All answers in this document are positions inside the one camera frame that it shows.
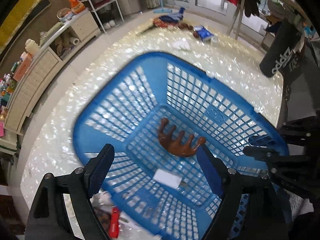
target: toilet paper roll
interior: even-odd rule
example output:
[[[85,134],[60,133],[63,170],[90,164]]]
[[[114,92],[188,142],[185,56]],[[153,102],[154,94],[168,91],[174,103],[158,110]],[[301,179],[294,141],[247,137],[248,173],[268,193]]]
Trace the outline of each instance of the toilet paper roll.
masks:
[[[80,42],[80,40],[78,38],[75,38],[75,37],[70,37],[70,43],[72,45],[78,45]]]

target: brown hair claw clip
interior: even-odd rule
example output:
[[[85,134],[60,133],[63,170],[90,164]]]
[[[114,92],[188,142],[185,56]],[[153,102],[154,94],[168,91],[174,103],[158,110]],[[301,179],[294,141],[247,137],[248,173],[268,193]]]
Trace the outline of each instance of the brown hair claw clip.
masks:
[[[193,134],[190,134],[188,141],[185,145],[181,144],[181,140],[185,134],[185,131],[179,132],[179,135],[176,140],[172,140],[172,134],[176,130],[177,126],[174,125],[170,128],[168,134],[164,134],[163,130],[166,125],[169,123],[169,119],[166,117],[161,118],[161,125],[158,133],[158,140],[162,147],[166,149],[169,153],[177,155],[179,157],[191,157],[196,154],[196,151],[199,146],[205,143],[204,137],[199,137],[196,147],[191,148],[192,140],[195,137]]]

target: embossed logo on basket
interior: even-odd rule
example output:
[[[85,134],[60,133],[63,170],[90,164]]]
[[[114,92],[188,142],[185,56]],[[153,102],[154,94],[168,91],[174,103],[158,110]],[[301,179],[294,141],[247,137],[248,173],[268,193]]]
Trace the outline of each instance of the embossed logo on basket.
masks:
[[[224,116],[217,108],[214,106],[209,106],[207,109],[206,114],[210,119],[214,120],[215,123],[220,124],[222,123],[227,117]]]

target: red utility knife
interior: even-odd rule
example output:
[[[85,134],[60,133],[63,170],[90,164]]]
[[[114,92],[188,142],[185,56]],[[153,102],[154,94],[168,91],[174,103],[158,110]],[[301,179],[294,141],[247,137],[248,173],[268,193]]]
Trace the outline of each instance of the red utility knife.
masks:
[[[109,228],[109,236],[111,238],[118,238],[119,236],[119,217],[120,210],[117,207],[112,209],[110,228]]]

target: blue patterned object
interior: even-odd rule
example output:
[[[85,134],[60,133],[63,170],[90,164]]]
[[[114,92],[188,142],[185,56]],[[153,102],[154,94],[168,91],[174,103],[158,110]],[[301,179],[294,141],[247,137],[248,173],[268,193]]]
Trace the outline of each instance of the blue patterned object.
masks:
[[[169,23],[178,23],[183,19],[183,12],[185,8],[181,7],[178,13],[172,13],[167,15],[162,15],[159,17],[160,20],[163,22],[169,22]]]
[[[160,145],[157,135],[162,117],[177,126],[173,138],[181,130],[186,131],[183,143],[189,134],[195,135],[194,144],[204,136],[212,154],[242,174],[257,176],[267,168],[243,154],[250,143],[263,142],[288,154],[287,145],[268,121],[205,72],[163,52],[133,59],[80,114],[73,145],[83,164],[106,143],[115,147],[115,159],[102,187],[121,210],[164,239],[201,239],[221,199],[212,193],[196,156],[174,156]],[[175,190],[154,181],[157,169],[182,177],[183,183]],[[248,198],[242,196],[230,238],[241,230]]]

